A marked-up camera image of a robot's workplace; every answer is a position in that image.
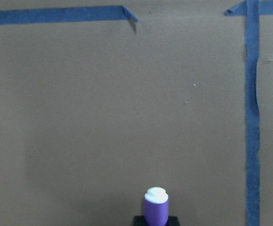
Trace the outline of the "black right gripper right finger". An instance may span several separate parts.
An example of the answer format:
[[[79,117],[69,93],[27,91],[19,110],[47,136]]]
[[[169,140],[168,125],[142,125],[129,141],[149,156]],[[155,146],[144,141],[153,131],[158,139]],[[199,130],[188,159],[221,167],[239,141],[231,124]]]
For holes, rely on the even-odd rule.
[[[179,222],[178,217],[169,216],[166,226],[180,226],[180,222]]]

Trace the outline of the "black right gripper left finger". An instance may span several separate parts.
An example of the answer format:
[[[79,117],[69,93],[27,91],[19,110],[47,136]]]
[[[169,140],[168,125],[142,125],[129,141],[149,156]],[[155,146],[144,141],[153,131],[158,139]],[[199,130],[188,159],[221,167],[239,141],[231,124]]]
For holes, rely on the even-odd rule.
[[[132,220],[132,226],[146,226],[146,220],[144,216],[134,216]]]

